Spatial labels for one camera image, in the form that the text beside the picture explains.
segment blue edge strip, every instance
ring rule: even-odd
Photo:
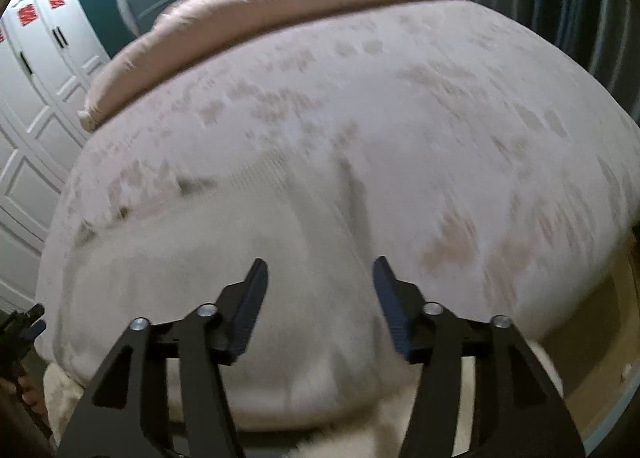
[[[587,455],[591,454],[591,452],[600,445],[602,440],[604,440],[604,437],[609,434],[609,431],[613,429],[613,426],[619,421],[639,387],[640,372],[636,373],[636,375],[629,380],[629,384],[619,401],[617,401],[616,405],[607,413],[602,424],[584,441],[584,451]]]

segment door handle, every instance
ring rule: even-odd
[[[64,41],[65,45],[68,47],[69,46],[69,42],[66,40],[65,35],[62,33],[62,29],[60,27],[58,27],[58,34],[60,34],[60,37],[62,38],[62,41]]]
[[[24,63],[24,66],[27,69],[27,71],[29,72],[29,75],[33,76],[33,70],[31,69],[31,66],[29,66],[27,58],[24,57],[24,53],[22,51],[20,51],[20,59]]]
[[[56,34],[56,29],[51,29],[51,32],[53,33],[53,37],[56,39],[56,41],[58,42],[58,46],[60,48],[65,48],[65,45],[62,44],[62,41],[60,41],[60,38],[58,37],[58,35]]]

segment bed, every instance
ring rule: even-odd
[[[38,352],[86,384],[130,319],[183,317],[259,255],[270,293],[223,375],[246,430],[317,427],[413,383],[375,256],[459,316],[504,313],[541,340],[638,216],[638,126],[466,0],[182,1],[81,120],[95,133],[42,255]]]

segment white wardrobe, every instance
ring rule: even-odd
[[[63,184],[89,134],[78,110],[109,58],[78,0],[12,0],[0,18],[0,308],[33,304]]]

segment wardrobe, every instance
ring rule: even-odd
[[[89,137],[78,111],[108,61],[78,0],[12,0],[0,18],[3,310],[33,304],[58,198]]]

